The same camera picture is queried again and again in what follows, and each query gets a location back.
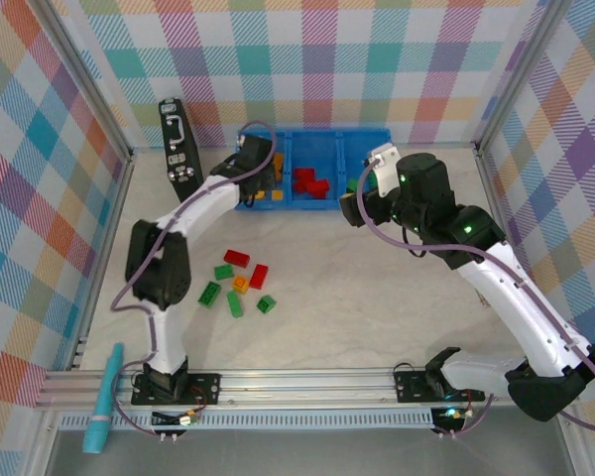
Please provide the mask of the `blue three-compartment bin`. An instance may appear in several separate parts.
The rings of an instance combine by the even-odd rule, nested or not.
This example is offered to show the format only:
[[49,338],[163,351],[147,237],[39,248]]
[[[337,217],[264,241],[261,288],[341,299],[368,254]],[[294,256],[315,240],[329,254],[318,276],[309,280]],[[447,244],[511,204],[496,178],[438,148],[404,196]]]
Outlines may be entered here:
[[[386,128],[279,129],[277,153],[283,153],[283,180],[273,190],[281,190],[284,199],[256,200],[243,211],[335,210],[338,197],[346,192],[349,179],[358,179],[368,153],[389,142]],[[308,193],[294,193],[294,168],[314,168],[315,180],[327,179],[330,190],[326,199],[313,199]]]

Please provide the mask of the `large green lego brick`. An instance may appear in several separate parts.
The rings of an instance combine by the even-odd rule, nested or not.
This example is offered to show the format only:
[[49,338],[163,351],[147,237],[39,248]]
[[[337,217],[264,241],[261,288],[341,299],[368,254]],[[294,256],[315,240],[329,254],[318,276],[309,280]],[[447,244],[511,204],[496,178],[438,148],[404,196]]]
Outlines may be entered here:
[[221,291],[222,286],[220,284],[209,281],[203,289],[197,302],[203,307],[212,308],[216,303]]

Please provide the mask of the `teal marker pen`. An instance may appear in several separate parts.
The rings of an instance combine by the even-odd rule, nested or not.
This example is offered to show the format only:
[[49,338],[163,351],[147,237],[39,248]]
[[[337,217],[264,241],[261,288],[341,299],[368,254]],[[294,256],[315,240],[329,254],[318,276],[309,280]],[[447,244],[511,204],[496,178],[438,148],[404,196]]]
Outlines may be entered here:
[[111,385],[122,366],[123,354],[124,345],[121,342],[115,343],[106,361],[93,412],[84,433],[83,453],[99,454],[105,446],[113,408]]

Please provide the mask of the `aluminum table edge rail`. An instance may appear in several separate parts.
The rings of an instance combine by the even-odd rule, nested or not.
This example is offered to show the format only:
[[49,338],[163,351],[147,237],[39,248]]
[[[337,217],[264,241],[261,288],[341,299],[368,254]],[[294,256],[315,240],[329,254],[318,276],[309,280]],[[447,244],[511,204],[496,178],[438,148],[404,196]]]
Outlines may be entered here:
[[480,146],[476,142],[473,143],[473,154],[475,164],[482,182],[482,186],[485,191],[485,195],[487,197],[487,201],[490,207],[491,215],[499,223],[499,225],[501,225],[502,216],[499,211],[496,194],[486,168],[484,154],[480,149]]
[[76,363],[78,360],[78,347],[87,340],[92,325],[123,206],[129,191],[135,157],[135,151],[131,150],[129,158],[126,159],[123,164],[118,188],[115,192],[114,201],[112,202],[110,213],[106,221],[105,234],[103,235],[97,260],[95,261],[94,275],[88,288],[88,295],[84,303],[84,308],[79,315],[79,319],[75,324],[75,329],[71,334],[67,352],[61,366],[62,370],[70,371],[73,368],[78,367],[78,364]]

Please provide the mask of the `aluminum frame post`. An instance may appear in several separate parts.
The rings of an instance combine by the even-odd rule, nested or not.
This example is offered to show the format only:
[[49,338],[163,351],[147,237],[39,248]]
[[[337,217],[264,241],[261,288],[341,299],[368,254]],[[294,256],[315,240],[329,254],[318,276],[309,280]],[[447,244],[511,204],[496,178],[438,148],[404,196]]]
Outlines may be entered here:
[[42,29],[49,35],[65,68],[84,95],[86,102],[91,106],[93,114],[98,119],[113,148],[126,162],[131,162],[133,148],[122,132],[51,0],[26,0],[26,3]]
[[474,149],[482,154],[500,133],[510,109],[529,81],[550,39],[573,0],[537,1],[505,69],[486,103],[481,122],[473,134]]

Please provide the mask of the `aluminum base rail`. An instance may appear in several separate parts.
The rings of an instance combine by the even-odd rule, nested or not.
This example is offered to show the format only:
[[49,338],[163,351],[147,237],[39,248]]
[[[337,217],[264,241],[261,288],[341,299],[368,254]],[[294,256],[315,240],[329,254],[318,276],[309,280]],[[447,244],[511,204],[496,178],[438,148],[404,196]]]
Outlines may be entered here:
[[[482,403],[403,403],[397,401],[395,381],[390,368],[315,369],[315,370],[213,370],[193,374],[219,374],[218,402],[221,410],[305,410],[367,409],[403,407],[481,408]],[[187,406],[133,406],[132,380],[138,371],[127,371],[119,378],[117,399],[128,408],[182,408]]]

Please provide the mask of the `aluminum frame leg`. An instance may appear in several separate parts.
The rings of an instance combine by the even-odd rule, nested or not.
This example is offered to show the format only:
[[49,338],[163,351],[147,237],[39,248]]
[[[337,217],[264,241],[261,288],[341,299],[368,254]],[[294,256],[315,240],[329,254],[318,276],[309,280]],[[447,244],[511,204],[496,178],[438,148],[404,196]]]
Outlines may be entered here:
[[45,476],[51,459],[56,436],[59,431],[60,412],[43,412],[32,449],[28,476]]
[[572,424],[563,417],[558,419],[558,423],[575,476],[595,476],[594,467],[588,447],[582,436],[581,427]]

